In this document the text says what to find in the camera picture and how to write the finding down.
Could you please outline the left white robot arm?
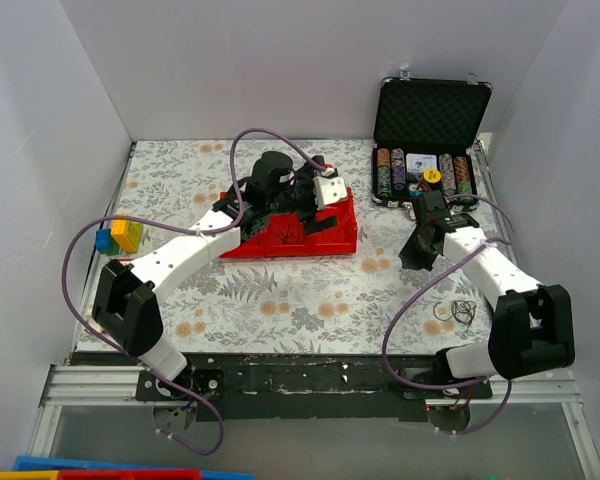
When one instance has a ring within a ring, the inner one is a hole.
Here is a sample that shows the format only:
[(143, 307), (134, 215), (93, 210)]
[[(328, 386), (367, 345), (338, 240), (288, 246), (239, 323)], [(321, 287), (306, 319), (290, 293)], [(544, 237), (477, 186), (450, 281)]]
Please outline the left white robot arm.
[(161, 303), (198, 270), (266, 229), (275, 215), (297, 215), (308, 235), (337, 226), (336, 217), (317, 215), (347, 197), (344, 179), (322, 157), (295, 170), (289, 156), (267, 151), (250, 176), (193, 225), (192, 234), (176, 236), (129, 264), (110, 261), (100, 273), (92, 317), (127, 355), (159, 375), (158, 387), (168, 398), (183, 399), (193, 377), (164, 332)]

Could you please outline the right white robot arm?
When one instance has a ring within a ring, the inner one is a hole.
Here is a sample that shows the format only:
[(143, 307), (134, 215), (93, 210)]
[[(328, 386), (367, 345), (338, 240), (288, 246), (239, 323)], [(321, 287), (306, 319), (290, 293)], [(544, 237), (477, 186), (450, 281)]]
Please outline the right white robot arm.
[(571, 366), (575, 361), (571, 297), (512, 263), (467, 213), (453, 214), (438, 191), (418, 195), (416, 226), (403, 246), (402, 267), (433, 269), (439, 257), (460, 267), (492, 310), (486, 340), (443, 349), (432, 365), (434, 389), (455, 397), (469, 379), (507, 380)]

